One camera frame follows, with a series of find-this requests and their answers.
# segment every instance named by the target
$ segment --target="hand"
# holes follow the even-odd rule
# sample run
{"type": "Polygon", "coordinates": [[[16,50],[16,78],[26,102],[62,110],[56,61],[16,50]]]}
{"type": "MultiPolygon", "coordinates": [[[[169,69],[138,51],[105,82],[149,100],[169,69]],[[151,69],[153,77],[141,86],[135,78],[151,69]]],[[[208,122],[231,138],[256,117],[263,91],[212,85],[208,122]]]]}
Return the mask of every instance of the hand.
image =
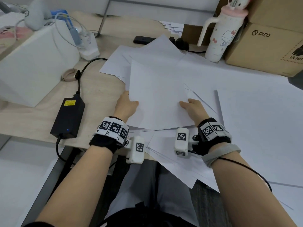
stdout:
{"type": "Polygon", "coordinates": [[[114,117],[121,119],[125,123],[136,112],[139,105],[138,101],[129,100],[128,93],[129,91],[125,91],[120,95],[114,112],[114,117]]]}
{"type": "Polygon", "coordinates": [[[195,122],[195,126],[198,127],[203,120],[209,118],[209,115],[199,100],[188,99],[188,102],[180,101],[180,106],[187,110],[189,117],[195,122]]]}

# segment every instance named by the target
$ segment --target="desk surface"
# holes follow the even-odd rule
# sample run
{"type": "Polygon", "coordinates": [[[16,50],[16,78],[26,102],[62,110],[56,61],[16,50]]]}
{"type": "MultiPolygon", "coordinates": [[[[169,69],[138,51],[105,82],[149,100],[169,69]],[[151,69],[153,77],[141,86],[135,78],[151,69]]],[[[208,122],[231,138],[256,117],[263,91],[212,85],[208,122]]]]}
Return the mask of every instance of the desk surface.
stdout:
{"type": "MultiPolygon", "coordinates": [[[[71,15],[88,30],[98,30],[102,20],[96,15],[79,11],[71,15]]],[[[101,33],[102,36],[96,40],[99,57],[103,58],[110,57],[119,45],[140,47],[133,43],[138,35],[154,38],[161,34],[173,36],[158,21],[135,17],[108,17],[101,33]]],[[[86,64],[87,61],[81,60],[75,68],[81,70],[86,64]]],[[[116,76],[100,73],[103,64],[104,61],[93,62],[81,77],[81,97],[86,106],[78,137],[62,140],[61,144],[87,149],[96,125],[113,114],[125,84],[116,76]]],[[[52,125],[63,99],[72,97],[77,88],[76,81],[61,81],[35,108],[0,101],[0,134],[55,143],[57,139],[50,134],[52,125]]]]}

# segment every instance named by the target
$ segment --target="yellow label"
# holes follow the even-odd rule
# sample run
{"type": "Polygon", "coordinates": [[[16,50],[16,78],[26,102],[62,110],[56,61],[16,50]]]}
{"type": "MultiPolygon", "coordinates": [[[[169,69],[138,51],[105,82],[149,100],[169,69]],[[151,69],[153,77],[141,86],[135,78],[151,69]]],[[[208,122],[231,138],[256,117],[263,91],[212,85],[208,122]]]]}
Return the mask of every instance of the yellow label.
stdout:
{"type": "Polygon", "coordinates": [[[66,100],[64,106],[74,106],[76,104],[75,100],[66,100]]]}

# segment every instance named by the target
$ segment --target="stack of paper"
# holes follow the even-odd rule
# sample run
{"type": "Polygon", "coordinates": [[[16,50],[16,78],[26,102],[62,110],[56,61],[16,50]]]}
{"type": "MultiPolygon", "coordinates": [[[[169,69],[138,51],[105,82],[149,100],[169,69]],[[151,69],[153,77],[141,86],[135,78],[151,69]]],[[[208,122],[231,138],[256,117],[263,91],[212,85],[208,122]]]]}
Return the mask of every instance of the stack of paper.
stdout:
{"type": "Polygon", "coordinates": [[[225,125],[244,159],[274,185],[273,193],[300,223],[303,207],[291,201],[293,188],[303,196],[303,92],[286,77],[183,54],[164,35],[141,48],[119,46],[100,72],[117,76],[130,99],[139,101],[127,122],[129,135],[144,137],[145,151],[188,187],[198,179],[219,191],[200,156],[181,157],[173,150],[178,127],[198,132],[179,106],[193,98],[225,125]]]}
{"type": "Polygon", "coordinates": [[[182,36],[184,24],[174,23],[174,22],[167,22],[167,21],[159,21],[165,29],[168,29],[171,34],[176,34],[179,37],[182,36]]]}

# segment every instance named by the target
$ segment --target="forearm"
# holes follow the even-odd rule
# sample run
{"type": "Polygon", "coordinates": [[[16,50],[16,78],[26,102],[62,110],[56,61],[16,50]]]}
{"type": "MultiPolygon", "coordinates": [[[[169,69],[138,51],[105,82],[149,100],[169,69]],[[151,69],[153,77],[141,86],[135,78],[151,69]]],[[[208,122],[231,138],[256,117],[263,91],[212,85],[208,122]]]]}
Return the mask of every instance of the forearm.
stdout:
{"type": "MultiPolygon", "coordinates": [[[[223,143],[210,149],[215,150],[223,143]]],[[[249,166],[237,153],[222,156],[249,166]]],[[[254,172],[226,160],[217,159],[212,164],[225,209],[234,227],[296,226],[266,184],[254,172]]]]}
{"type": "Polygon", "coordinates": [[[91,146],[55,190],[36,221],[55,227],[88,226],[111,160],[109,149],[91,146]]]}

